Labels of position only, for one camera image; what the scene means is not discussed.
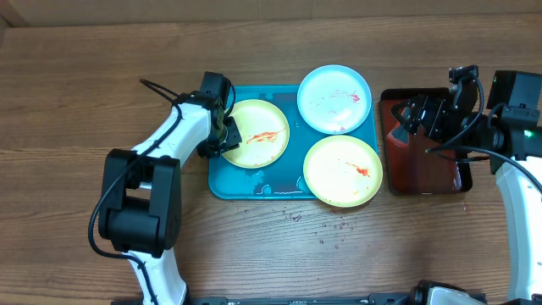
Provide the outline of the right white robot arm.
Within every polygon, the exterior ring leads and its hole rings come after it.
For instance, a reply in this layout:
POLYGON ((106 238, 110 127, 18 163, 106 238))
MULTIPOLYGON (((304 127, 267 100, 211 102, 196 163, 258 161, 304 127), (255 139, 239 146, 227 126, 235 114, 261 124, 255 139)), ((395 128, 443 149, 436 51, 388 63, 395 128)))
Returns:
POLYGON ((390 113, 405 133, 423 130, 434 152, 489 155, 506 210, 512 300, 541 300, 541 128, 537 97, 414 93, 390 113))

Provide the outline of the yellow plate with ketchup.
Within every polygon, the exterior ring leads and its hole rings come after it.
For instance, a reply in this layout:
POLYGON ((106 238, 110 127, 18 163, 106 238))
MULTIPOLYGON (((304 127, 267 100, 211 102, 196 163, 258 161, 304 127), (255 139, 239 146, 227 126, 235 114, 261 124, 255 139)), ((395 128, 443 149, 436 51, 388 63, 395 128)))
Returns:
POLYGON ((241 135, 238 148, 223 154, 243 169, 270 165, 285 151, 290 127, 283 112, 270 102, 248 99, 235 104, 232 116, 241 135))

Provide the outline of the light blue plate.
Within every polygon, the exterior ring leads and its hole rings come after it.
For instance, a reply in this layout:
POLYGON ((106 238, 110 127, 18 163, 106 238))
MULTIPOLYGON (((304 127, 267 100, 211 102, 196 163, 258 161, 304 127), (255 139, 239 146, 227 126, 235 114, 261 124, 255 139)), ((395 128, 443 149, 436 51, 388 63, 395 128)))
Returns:
POLYGON ((316 68, 302 80, 297 106, 314 130, 345 134, 369 116, 372 94, 366 80, 354 69, 331 64, 316 68))

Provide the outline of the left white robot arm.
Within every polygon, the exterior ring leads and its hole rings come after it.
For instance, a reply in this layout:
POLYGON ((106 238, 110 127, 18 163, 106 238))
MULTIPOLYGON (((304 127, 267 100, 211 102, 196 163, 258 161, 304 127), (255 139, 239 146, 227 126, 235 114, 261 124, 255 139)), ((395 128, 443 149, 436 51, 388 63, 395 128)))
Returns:
POLYGON ((140 285, 139 304, 187 304, 174 244, 181 222, 181 168, 192 153, 217 158, 241 135, 231 112, 235 88, 205 72, 196 91, 177 94, 149 80, 141 84, 171 104, 169 117, 144 142, 106 157, 102 193, 88 225, 88 241, 105 258, 130 262, 140 285))

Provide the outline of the red sponge with dark scourer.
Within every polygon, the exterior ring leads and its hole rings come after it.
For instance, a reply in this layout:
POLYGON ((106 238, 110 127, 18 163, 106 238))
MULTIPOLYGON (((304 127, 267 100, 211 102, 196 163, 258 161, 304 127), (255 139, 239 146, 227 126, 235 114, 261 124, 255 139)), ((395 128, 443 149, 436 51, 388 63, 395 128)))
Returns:
POLYGON ((399 148, 407 148, 409 139, 410 134, 402 125, 396 125, 386 136, 387 141, 399 148))

